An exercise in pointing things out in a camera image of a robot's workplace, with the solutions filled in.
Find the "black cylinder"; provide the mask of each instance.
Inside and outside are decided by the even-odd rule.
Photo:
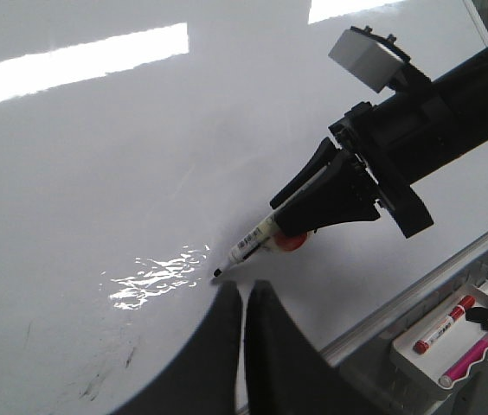
[[[397,93],[375,106],[362,123],[360,141],[378,148],[409,183],[484,143],[488,48],[432,85]]]

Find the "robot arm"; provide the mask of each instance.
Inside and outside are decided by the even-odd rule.
[[[373,90],[395,95],[346,112],[329,127],[338,147],[325,138],[271,200],[286,236],[376,220],[378,203],[409,238],[433,224],[410,184],[488,140],[488,48],[431,81],[394,41],[352,27],[331,50]]]

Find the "marker cap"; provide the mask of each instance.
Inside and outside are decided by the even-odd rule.
[[[443,374],[442,376],[440,376],[440,379],[438,379],[438,382],[443,387],[450,387],[450,386],[452,386],[453,380],[448,375]]]
[[[458,318],[463,316],[467,310],[469,310],[473,305],[475,305],[475,297],[473,296],[465,296],[461,298],[461,301],[456,305],[452,312],[450,313],[450,317],[456,321]]]
[[[423,340],[418,340],[415,345],[414,345],[414,350],[418,353],[418,354],[423,354],[425,353],[427,350],[428,350],[429,346],[426,342],[424,342]]]

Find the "marker label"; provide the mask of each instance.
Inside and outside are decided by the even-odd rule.
[[[432,346],[434,342],[436,342],[440,337],[446,333],[446,331],[452,327],[453,319],[450,316],[446,316],[442,319],[438,324],[435,324],[436,331],[432,333],[429,337],[422,339],[423,342],[427,343],[429,346]]]
[[[238,264],[249,257],[263,243],[279,231],[279,226],[274,220],[274,214],[271,213],[252,231],[241,239],[228,253],[230,260]]]

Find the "pink marker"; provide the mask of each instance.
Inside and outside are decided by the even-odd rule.
[[[434,342],[446,333],[446,331],[455,323],[457,319],[465,314],[467,310],[469,310],[475,304],[475,297],[473,296],[465,296],[461,298],[461,301],[453,307],[452,311],[448,313],[446,317],[442,320],[437,322],[428,332],[425,333],[424,336],[420,338],[414,344],[414,350],[418,354],[425,353],[428,348],[430,348]]]
[[[480,361],[485,354],[485,350],[488,349],[488,333],[486,333],[475,345],[469,349],[467,353],[461,356],[461,359],[455,362],[455,364],[450,367],[446,372],[440,376],[438,382],[443,387],[450,387],[452,383],[463,378],[469,366],[475,362]]]

